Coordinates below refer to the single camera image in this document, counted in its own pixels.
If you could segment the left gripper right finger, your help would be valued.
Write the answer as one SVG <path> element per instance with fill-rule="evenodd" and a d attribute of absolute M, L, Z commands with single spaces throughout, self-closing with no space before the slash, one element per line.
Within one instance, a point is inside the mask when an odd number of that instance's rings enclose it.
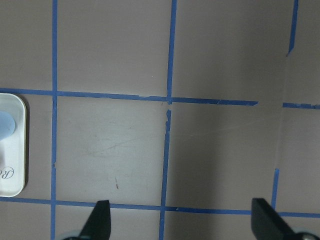
<path fill-rule="evenodd" d="M 264 198 L 251 201 L 251 230 L 257 240 L 299 240 L 295 233 Z"/>

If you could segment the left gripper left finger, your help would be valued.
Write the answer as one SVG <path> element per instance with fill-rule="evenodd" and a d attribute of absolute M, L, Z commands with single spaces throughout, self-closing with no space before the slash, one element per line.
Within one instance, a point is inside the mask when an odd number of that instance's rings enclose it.
<path fill-rule="evenodd" d="M 111 236 L 111 210 L 109 200 L 96 203 L 82 230 L 78 240 L 109 240 Z"/>

